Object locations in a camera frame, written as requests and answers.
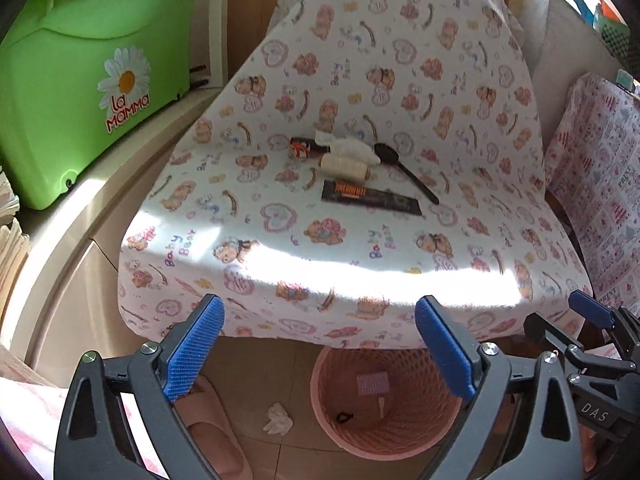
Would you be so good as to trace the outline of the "white tissue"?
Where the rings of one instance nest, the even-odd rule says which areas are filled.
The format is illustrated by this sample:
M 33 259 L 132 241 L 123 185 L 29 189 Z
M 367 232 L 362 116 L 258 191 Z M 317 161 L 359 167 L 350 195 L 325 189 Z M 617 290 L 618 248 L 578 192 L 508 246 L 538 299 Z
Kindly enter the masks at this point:
M 270 436 L 284 437 L 292 429 L 294 422 L 288 411 L 280 403 L 273 403 L 267 411 L 268 422 L 262 430 Z
M 330 149 L 329 153 L 364 162 L 368 166 L 378 166 L 381 161 L 369 144 L 356 138 L 337 138 L 332 133 L 316 131 L 314 140 Z

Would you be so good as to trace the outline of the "colourful checkered small packet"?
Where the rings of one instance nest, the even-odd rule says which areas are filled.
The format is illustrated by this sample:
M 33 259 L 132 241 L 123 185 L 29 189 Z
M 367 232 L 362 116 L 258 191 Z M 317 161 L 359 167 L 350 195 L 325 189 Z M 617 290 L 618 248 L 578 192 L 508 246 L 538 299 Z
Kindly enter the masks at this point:
M 360 396 L 385 396 L 390 392 L 390 376 L 387 372 L 374 372 L 356 376 Z

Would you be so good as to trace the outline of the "teddy bear print chair cover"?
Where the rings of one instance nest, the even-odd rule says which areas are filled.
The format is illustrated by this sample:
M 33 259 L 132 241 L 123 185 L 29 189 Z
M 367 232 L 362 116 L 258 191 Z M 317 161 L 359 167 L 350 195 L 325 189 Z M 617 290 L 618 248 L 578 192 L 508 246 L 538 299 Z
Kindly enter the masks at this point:
M 420 346 L 431 295 L 480 340 L 577 335 L 589 278 L 544 198 L 503 0 L 279 0 L 122 239 L 118 310 L 157 340 L 207 294 L 230 337 Z

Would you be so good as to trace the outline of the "white cabinet side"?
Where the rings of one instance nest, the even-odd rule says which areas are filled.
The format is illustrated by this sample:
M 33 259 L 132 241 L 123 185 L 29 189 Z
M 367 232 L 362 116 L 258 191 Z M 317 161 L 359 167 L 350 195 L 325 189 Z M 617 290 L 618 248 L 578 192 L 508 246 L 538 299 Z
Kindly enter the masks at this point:
M 523 0 L 518 21 L 548 145 L 564 114 L 570 86 L 586 73 L 614 80 L 622 68 L 597 32 L 565 0 Z

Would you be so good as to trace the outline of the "stack of books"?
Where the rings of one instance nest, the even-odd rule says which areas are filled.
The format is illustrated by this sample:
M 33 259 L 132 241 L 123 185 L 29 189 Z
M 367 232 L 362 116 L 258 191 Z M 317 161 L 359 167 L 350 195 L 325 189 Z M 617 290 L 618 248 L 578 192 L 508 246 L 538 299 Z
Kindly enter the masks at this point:
M 30 239 L 17 220 L 20 198 L 14 193 L 4 170 L 0 174 L 0 309 L 1 317 L 11 300 L 12 292 L 30 253 Z

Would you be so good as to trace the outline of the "pink slipper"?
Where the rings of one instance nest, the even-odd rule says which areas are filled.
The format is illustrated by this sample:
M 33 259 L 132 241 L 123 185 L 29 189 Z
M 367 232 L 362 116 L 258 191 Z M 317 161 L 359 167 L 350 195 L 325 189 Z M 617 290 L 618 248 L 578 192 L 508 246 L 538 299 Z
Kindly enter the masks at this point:
M 252 480 L 253 471 L 235 437 L 214 386 L 198 376 L 190 390 L 175 403 L 195 444 L 224 480 Z

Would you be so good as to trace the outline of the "pink plastic waste basket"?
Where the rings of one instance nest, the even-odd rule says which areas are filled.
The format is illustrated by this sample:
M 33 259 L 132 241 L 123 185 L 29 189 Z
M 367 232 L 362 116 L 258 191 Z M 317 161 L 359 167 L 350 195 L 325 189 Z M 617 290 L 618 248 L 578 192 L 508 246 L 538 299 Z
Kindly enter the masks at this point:
M 356 376 L 387 372 L 390 392 L 360 396 Z M 310 402 L 326 435 L 365 460 L 394 462 L 438 445 L 458 417 L 462 400 L 449 390 L 425 349 L 324 348 L 310 378 Z M 338 413 L 355 417 L 339 425 Z

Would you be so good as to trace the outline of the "green checkered box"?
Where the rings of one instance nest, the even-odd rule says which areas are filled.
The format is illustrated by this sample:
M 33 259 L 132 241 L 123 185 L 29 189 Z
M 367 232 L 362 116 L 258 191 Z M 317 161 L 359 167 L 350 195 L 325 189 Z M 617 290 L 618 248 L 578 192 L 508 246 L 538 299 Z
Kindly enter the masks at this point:
M 608 50 L 620 61 L 620 64 L 627 66 L 630 38 L 628 26 L 609 18 L 601 18 L 598 29 L 603 42 L 608 46 Z

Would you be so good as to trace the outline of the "crumpled white tissue on chair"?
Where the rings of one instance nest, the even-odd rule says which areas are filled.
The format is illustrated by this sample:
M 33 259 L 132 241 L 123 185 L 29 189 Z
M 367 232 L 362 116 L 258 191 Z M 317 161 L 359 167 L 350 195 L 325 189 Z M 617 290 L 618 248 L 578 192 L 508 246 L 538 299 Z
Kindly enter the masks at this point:
M 356 138 L 337 138 L 332 133 L 316 131 L 314 140 L 330 149 L 329 153 L 364 162 L 368 166 L 378 166 L 381 161 L 369 144 Z

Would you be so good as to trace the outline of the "beige thread spool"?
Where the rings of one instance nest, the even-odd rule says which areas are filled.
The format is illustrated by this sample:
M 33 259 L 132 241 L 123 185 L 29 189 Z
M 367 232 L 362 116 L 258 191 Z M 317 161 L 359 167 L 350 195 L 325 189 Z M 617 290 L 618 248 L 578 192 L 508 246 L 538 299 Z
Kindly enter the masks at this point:
M 369 179 L 370 169 L 364 162 L 333 154 L 324 154 L 319 159 L 322 174 L 334 179 L 364 182 Z

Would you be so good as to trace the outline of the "dark snack wrapper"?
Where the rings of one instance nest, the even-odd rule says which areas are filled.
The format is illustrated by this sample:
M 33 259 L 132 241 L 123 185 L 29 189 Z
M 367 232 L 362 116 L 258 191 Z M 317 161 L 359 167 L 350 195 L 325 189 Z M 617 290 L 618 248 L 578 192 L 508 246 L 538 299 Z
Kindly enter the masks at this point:
M 422 214 L 420 203 L 415 198 L 344 181 L 325 180 L 321 199 L 325 202 L 402 212 L 413 216 Z

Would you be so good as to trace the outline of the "black plastic spoon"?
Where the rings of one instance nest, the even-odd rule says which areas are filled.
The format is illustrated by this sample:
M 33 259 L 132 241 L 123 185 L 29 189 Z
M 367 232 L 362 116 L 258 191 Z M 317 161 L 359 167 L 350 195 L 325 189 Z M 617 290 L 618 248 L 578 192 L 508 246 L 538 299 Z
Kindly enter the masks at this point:
M 440 204 L 435 193 L 400 161 L 398 151 L 385 143 L 375 143 L 373 151 L 383 164 L 397 167 L 403 172 L 434 205 Z

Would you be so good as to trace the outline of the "pink print tablecloth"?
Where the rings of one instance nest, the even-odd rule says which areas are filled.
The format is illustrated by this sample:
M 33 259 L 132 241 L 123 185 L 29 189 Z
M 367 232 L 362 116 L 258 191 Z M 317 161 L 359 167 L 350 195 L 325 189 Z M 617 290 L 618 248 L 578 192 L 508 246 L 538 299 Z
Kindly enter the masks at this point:
M 594 296 L 637 315 L 639 101 L 597 74 L 579 77 L 544 171 L 575 232 Z

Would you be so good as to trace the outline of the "green plastic storage box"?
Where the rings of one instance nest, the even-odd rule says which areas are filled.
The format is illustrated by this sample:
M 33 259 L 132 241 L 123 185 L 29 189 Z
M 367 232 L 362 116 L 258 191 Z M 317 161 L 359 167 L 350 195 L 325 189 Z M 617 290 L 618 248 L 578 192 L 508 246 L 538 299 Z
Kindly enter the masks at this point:
M 1 165 L 43 210 L 190 87 L 194 0 L 27 0 L 1 44 Z

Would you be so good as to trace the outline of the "wooden door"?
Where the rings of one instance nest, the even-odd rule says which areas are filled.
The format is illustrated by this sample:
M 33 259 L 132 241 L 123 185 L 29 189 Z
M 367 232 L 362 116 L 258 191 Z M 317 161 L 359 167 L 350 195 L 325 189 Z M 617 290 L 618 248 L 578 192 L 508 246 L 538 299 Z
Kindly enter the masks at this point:
M 278 0 L 228 0 L 228 73 L 233 76 L 262 42 Z

